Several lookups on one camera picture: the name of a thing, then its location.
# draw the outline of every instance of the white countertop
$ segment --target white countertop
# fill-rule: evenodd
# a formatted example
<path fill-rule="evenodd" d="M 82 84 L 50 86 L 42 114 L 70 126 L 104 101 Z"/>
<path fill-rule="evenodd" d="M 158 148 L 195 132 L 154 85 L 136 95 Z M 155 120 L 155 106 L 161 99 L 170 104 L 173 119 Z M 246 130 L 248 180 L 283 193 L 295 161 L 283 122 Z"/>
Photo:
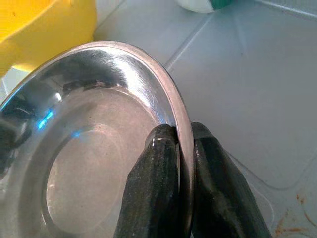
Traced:
<path fill-rule="evenodd" d="M 317 237 L 317 3 L 237 0 L 198 14 L 172 0 L 106 2 L 95 39 L 165 66 L 191 120 L 246 176 L 274 237 Z M 0 96 L 25 75 L 12 70 Z"/>

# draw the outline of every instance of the yellow container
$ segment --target yellow container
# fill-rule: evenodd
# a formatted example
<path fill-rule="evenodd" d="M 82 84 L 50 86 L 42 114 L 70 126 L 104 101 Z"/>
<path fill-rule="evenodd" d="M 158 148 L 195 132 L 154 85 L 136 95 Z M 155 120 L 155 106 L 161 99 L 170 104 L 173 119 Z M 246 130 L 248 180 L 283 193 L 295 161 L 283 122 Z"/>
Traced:
<path fill-rule="evenodd" d="M 0 77 L 93 40 L 95 0 L 0 0 Z"/>

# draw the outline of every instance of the stainless steel bowl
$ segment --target stainless steel bowl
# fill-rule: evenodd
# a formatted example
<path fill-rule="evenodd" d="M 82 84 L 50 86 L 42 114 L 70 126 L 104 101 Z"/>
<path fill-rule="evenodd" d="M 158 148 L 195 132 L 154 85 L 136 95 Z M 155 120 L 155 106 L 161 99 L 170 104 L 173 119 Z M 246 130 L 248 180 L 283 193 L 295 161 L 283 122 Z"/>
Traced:
<path fill-rule="evenodd" d="M 32 72 L 0 108 L 0 236 L 112 237 L 126 176 L 162 123 L 177 128 L 188 232 L 193 135 L 162 66 L 139 48 L 105 41 Z"/>

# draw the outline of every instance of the green and white object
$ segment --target green and white object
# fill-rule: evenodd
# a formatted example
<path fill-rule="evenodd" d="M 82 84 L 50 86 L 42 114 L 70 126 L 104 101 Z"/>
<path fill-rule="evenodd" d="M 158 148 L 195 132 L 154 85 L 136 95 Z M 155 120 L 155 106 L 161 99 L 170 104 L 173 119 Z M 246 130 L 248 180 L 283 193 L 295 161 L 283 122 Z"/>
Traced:
<path fill-rule="evenodd" d="M 232 0 L 176 0 L 176 2 L 183 8 L 190 11 L 210 13 L 224 8 L 229 5 Z"/>

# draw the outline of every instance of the metal dish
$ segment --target metal dish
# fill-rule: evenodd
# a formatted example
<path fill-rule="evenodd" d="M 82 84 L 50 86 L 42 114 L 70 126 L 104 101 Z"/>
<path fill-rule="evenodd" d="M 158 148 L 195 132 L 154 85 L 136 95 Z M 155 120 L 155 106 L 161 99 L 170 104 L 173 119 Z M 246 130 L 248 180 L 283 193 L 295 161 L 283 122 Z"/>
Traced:
<path fill-rule="evenodd" d="M 112 237 L 126 176 L 162 123 L 177 128 L 187 232 L 193 135 L 162 66 L 139 48 L 105 41 L 35 70 L 0 108 L 1 237 Z"/>

